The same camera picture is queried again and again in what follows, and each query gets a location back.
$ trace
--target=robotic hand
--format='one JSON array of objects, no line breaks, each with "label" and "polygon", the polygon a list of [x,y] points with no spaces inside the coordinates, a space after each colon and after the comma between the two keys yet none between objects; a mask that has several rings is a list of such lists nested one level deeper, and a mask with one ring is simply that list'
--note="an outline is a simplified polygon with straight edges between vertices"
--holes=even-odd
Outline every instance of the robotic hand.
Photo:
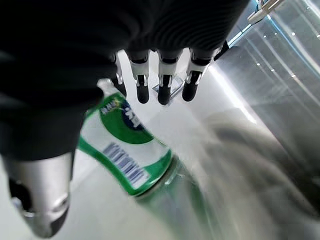
[{"label": "robotic hand", "polygon": [[247,3],[1,2],[0,154],[12,203],[37,236],[52,237],[66,219],[84,115],[103,97],[97,81],[110,78],[126,95],[116,52],[128,55],[141,103],[149,99],[149,51],[158,52],[165,105],[182,49],[190,48],[182,96],[191,101]]}]

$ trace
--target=barcode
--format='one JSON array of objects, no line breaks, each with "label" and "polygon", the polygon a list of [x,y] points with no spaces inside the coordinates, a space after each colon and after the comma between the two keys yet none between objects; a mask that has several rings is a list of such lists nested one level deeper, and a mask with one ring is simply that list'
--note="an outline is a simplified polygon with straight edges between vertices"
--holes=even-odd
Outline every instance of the barcode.
[{"label": "barcode", "polygon": [[103,153],[121,171],[134,189],[141,187],[150,175],[141,168],[119,145],[112,142]]}]

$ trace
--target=white label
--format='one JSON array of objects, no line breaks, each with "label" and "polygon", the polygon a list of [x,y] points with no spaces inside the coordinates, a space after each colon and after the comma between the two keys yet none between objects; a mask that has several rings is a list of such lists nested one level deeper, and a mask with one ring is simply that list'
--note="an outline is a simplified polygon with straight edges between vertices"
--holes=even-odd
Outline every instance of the white label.
[{"label": "white label", "polygon": [[110,143],[119,145],[140,167],[157,163],[165,156],[169,148],[160,144],[157,139],[143,144],[131,144],[113,136],[103,125],[99,111],[93,113],[85,122],[81,130],[83,139],[99,152],[103,153]]},{"label": "white label", "polygon": [[121,171],[134,189],[138,189],[149,180],[149,173],[116,143],[112,142],[103,150],[103,153]]}]

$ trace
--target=green label stripe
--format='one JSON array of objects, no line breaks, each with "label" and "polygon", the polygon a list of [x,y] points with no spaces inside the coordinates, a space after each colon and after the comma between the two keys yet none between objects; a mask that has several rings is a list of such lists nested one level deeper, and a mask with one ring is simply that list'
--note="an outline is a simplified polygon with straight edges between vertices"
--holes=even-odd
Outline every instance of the green label stripe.
[{"label": "green label stripe", "polygon": [[106,97],[96,109],[99,110],[104,127],[117,139],[129,144],[144,144],[154,139],[121,94],[115,93]]},{"label": "green label stripe", "polygon": [[134,189],[128,179],[122,174],[122,172],[100,151],[96,150],[90,144],[88,144],[82,137],[79,138],[78,149],[87,153],[91,157],[98,160],[103,166],[105,166],[111,174],[118,180],[121,186],[129,195],[137,195],[145,192],[151,188],[158,179],[165,173],[170,165],[172,152],[168,152],[156,163],[144,167],[144,169],[150,174],[150,179],[138,189]]}]

